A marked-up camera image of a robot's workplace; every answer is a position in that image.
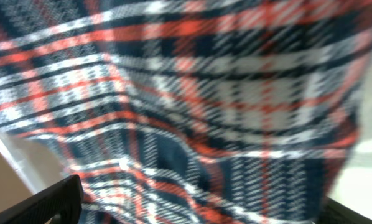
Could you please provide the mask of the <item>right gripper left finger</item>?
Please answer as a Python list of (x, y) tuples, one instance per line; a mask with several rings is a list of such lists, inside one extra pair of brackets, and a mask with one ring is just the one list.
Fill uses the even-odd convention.
[(0, 224), (77, 224), (83, 201), (79, 175), (71, 175), (0, 212)]

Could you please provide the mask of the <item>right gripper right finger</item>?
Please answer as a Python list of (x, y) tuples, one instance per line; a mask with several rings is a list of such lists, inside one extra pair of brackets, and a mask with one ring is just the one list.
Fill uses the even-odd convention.
[(341, 203), (327, 197), (316, 224), (372, 224), (372, 212), (369, 207)]

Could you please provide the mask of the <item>red navy plaid shirt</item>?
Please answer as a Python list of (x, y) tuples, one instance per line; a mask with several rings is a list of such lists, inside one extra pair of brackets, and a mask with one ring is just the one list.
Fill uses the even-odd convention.
[(81, 223), (313, 223), (371, 59), (372, 0), (0, 0), (0, 132)]

